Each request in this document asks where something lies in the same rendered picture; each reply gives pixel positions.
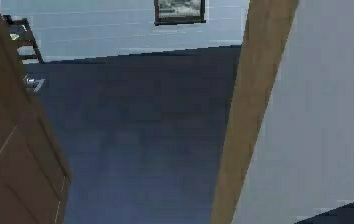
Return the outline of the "dark wooden shelf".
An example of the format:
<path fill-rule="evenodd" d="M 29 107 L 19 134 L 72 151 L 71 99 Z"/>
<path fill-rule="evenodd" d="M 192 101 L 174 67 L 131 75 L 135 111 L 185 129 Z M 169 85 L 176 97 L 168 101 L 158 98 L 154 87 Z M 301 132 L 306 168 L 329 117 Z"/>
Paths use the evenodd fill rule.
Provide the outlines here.
<path fill-rule="evenodd" d="M 10 39 L 17 45 L 17 48 L 31 47 L 33 49 L 31 54 L 20 54 L 19 57 L 22 60 L 37 60 L 44 64 L 44 59 L 28 19 L 13 19 L 10 15 L 3 15 L 2 18 L 8 27 Z"/>

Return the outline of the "tan wooden door frame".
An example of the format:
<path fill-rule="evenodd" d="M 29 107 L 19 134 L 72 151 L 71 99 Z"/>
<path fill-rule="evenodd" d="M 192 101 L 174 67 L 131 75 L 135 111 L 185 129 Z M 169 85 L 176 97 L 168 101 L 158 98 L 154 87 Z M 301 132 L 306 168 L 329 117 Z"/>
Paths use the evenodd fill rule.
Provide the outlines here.
<path fill-rule="evenodd" d="M 231 224 L 299 0 L 250 0 L 209 224 Z"/>

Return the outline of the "dark framed wall picture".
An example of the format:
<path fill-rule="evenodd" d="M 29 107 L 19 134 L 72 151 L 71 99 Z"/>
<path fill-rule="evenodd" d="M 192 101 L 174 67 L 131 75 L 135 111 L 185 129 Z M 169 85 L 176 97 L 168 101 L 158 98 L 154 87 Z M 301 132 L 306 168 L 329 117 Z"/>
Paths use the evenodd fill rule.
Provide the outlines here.
<path fill-rule="evenodd" d="M 205 0 L 154 0 L 156 26 L 205 23 Z"/>

